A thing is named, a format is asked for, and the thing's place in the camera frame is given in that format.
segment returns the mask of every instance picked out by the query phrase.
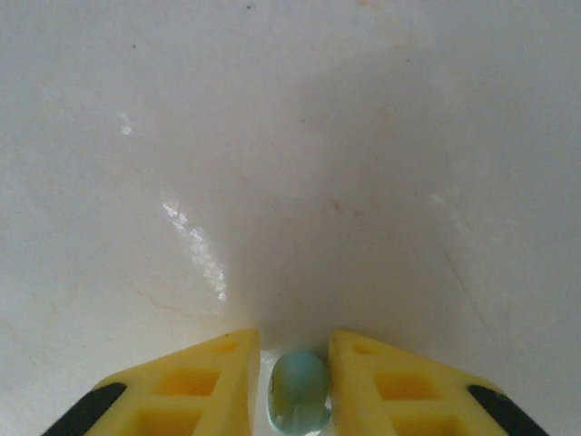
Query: white floor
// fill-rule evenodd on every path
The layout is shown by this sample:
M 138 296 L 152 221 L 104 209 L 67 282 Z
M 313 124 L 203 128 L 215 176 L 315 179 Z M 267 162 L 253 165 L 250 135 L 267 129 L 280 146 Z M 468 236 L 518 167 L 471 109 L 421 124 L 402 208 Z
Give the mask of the white floor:
M 577 0 L 0 9 L 0 434 L 252 326 L 265 360 L 366 333 L 579 434 Z

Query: black rubber pad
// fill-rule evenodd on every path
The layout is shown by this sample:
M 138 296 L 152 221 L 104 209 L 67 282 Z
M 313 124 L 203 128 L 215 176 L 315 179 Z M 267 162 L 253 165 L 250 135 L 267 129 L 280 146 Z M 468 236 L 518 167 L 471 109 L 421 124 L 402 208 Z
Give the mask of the black rubber pad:
M 122 383 L 111 383 L 87 393 L 43 436 L 83 436 L 127 389 Z
M 508 436 L 548 436 L 506 395 L 477 384 L 468 386 L 468 391 Z

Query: square hole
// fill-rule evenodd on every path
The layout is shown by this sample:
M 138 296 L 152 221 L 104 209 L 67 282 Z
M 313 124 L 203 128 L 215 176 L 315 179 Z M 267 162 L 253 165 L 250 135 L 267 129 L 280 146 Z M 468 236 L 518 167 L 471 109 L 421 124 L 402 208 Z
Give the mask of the square hole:
M 357 354 L 377 354 L 376 351 L 372 350 L 370 347 L 356 343 L 353 345 L 353 351 Z
M 212 395 L 220 372 L 215 370 L 180 370 L 167 374 L 152 393 L 159 395 Z
M 455 416 L 393 417 L 398 436 L 471 436 Z
M 192 436 L 201 411 L 145 409 L 121 436 Z
M 379 396 L 388 401 L 442 398 L 432 380 L 421 372 L 376 372 L 375 386 Z

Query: stain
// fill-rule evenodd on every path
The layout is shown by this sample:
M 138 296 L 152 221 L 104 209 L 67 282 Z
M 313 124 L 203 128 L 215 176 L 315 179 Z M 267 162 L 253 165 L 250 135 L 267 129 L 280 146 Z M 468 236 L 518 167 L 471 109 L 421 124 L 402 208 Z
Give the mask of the stain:
M 3 318 L 0 318 L 0 329 L 8 332 L 8 337 L 12 342 L 17 342 L 20 339 L 20 335 L 16 333 L 14 325 Z
M 337 200 L 331 200 L 330 201 L 330 205 L 333 206 L 333 210 L 336 213 L 344 213 L 345 212 L 345 208 L 343 207 L 343 205 L 341 203 L 339 203 Z

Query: white surface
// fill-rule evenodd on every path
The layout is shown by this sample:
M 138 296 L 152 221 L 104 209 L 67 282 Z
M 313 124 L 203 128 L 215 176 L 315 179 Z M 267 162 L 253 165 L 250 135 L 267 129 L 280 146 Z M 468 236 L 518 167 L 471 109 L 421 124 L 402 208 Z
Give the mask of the white surface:
M 257 326 L 268 356 L 368 333 L 578 435 L 577 0 L 0 7 L 1 434 Z

